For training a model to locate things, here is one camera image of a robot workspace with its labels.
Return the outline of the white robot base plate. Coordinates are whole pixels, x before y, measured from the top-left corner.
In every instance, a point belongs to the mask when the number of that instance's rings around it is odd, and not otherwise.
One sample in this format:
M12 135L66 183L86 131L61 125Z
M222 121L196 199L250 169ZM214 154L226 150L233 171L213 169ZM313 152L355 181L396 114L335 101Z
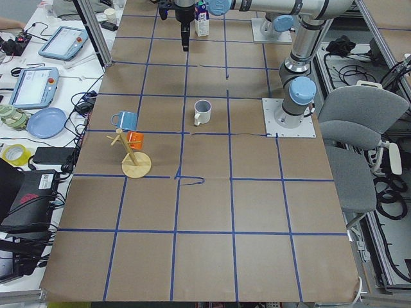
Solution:
M316 138L309 106L301 115L289 115L283 110L283 99L263 98L263 115L268 137Z

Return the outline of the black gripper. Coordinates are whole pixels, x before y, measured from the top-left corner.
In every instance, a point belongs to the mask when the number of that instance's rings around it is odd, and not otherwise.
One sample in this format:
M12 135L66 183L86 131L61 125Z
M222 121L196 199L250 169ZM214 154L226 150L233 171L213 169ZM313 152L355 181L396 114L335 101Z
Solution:
M180 35L184 52L189 51L190 22L195 18L195 0L174 0L175 17L181 22Z

